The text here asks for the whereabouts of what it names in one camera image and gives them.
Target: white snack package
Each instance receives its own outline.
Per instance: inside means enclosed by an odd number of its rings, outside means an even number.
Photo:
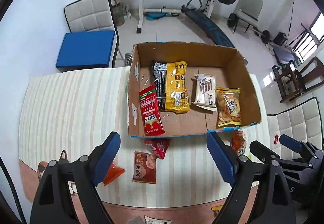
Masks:
[[[197,78],[195,105],[217,111],[216,105],[216,78],[206,74],[195,74]]]
[[[171,224],[173,220],[157,220],[150,218],[148,216],[144,216],[146,224]]]

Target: black and yellow package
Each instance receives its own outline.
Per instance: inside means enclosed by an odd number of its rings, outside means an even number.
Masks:
[[[153,62],[152,67],[160,111],[178,114],[189,111],[188,93],[184,85],[187,63]]]

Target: metal screw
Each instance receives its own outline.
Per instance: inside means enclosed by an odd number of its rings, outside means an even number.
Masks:
[[[88,156],[86,156],[86,155],[84,155],[84,156],[81,156],[81,157],[79,158],[79,160],[80,160],[81,162],[85,162],[85,161],[88,161],[88,159],[89,159],[89,157],[88,157]]]
[[[279,165],[279,163],[278,163],[277,160],[272,160],[272,161],[271,161],[271,164],[272,164],[273,166],[278,166],[278,165]]]
[[[51,160],[49,163],[48,163],[49,166],[55,166],[56,165],[56,161],[55,160]]]
[[[239,156],[239,159],[240,159],[240,161],[242,161],[242,162],[246,162],[246,161],[248,161],[248,158],[247,158],[246,156],[244,156],[244,155]]]

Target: black cable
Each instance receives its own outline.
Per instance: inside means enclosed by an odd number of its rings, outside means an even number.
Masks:
[[[2,159],[1,159],[1,156],[0,156],[0,166],[1,166],[1,169],[8,181],[8,184],[10,186],[10,189],[11,189],[11,192],[12,192],[12,195],[14,197],[14,200],[15,200],[15,203],[16,203],[16,206],[17,206],[17,209],[18,209],[18,212],[19,212],[19,216],[21,218],[21,221],[23,224],[27,224],[26,222],[26,219],[25,219],[25,215],[24,215],[24,212],[22,212],[22,208],[21,208],[21,205],[20,205],[20,201],[19,201],[19,198],[18,198],[18,195],[17,195],[17,191],[15,189],[15,186],[14,186],[14,183],[12,182],[12,179],[9,175],[9,172],[7,170],[7,168],[5,167]]]
[[[287,47],[289,33],[290,33],[290,29],[291,29],[291,21],[293,20],[294,4],[295,4],[295,2],[293,2],[293,8],[291,10],[291,19],[290,19],[289,31],[288,31],[288,36],[287,36],[287,41],[286,41],[286,46],[285,47]]]

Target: striped tablecloth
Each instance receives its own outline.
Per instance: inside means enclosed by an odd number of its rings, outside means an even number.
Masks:
[[[172,139],[165,159],[157,160],[157,184],[132,182],[134,151],[147,150],[143,140],[127,136],[129,70],[88,69],[32,78],[20,119],[19,159],[36,171],[40,161],[59,159],[64,149],[74,161],[117,131],[121,147],[115,163],[126,172],[108,186],[98,185],[102,201],[134,207],[180,207],[227,197],[231,187],[222,180],[207,150],[206,136]],[[262,122],[244,129],[247,146],[254,140],[269,146],[261,90],[255,75],[251,79]],[[227,142],[226,135],[221,137]]]

